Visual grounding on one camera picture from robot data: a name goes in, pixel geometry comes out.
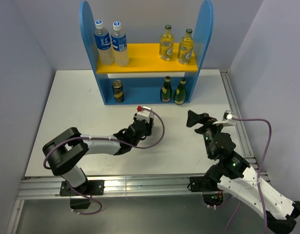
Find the clear soda bottle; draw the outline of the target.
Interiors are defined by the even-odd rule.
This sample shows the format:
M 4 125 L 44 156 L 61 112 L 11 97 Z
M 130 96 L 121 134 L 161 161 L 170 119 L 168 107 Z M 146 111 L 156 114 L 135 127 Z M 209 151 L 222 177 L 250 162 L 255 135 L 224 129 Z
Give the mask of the clear soda bottle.
M 191 59 L 194 47 L 192 33 L 192 29 L 186 29 L 185 35 L 180 40 L 177 58 L 178 62 L 181 64 L 188 64 Z
M 171 29 L 171 25 L 165 25 L 165 31 L 160 37 L 160 58 L 162 60 L 170 60 L 173 54 L 174 36 Z

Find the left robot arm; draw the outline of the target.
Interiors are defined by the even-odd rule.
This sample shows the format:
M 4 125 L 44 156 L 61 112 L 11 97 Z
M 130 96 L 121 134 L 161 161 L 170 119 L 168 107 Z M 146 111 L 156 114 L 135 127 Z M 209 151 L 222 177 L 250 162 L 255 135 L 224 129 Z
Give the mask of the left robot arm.
M 83 170 L 77 165 L 85 155 L 108 154 L 123 155 L 146 137 L 151 136 L 154 126 L 154 114 L 149 111 L 135 113 L 133 123 L 128 128 L 106 137 L 106 139 L 93 140 L 90 136 L 82 135 L 76 127 L 71 127 L 59 136 L 46 143 L 42 151 L 44 155 L 54 149 L 60 143 L 71 139 L 76 140 L 57 148 L 48 158 L 50 170 L 53 175 L 61 176 L 71 185 L 71 189 L 78 195 L 89 191 L 89 181 Z

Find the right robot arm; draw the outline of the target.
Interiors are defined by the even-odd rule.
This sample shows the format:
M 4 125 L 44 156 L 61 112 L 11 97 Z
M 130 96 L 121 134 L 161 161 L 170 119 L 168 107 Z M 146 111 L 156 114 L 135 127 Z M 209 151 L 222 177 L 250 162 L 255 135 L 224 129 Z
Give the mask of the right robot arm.
M 276 234 L 289 234 L 300 215 L 300 201 L 292 201 L 274 189 L 253 166 L 235 151 L 235 143 L 225 126 L 238 121 L 230 111 L 225 111 L 222 120 L 188 111 L 187 127 L 201 124 L 195 133 L 203 136 L 207 157 L 217 161 L 203 176 L 189 178 L 191 192 L 225 191 L 246 204 L 263 218 L 265 229 Z

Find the green glass bottle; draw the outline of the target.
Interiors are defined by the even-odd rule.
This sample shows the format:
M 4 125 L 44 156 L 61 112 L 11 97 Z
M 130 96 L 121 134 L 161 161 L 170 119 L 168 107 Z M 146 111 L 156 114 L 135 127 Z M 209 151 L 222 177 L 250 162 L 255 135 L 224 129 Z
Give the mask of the green glass bottle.
M 182 105 L 185 101 L 185 98 L 186 98 L 186 87 L 185 87 L 185 84 L 186 84 L 186 79 L 185 78 L 182 78 L 180 80 L 180 83 L 179 85 L 177 86 L 175 92 L 174 92 L 174 102 L 177 104 L 177 105 Z
M 162 102 L 169 102 L 172 96 L 171 78 L 165 77 L 165 81 L 160 90 L 160 99 Z

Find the black drink can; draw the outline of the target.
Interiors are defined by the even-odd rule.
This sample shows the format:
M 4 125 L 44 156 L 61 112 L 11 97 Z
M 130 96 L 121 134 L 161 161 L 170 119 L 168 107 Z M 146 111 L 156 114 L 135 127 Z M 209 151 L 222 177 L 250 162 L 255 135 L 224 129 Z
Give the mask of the black drink can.
M 115 101 L 122 103 L 124 101 L 122 82 L 120 80 L 114 80 L 112 82 L 112 90 Z

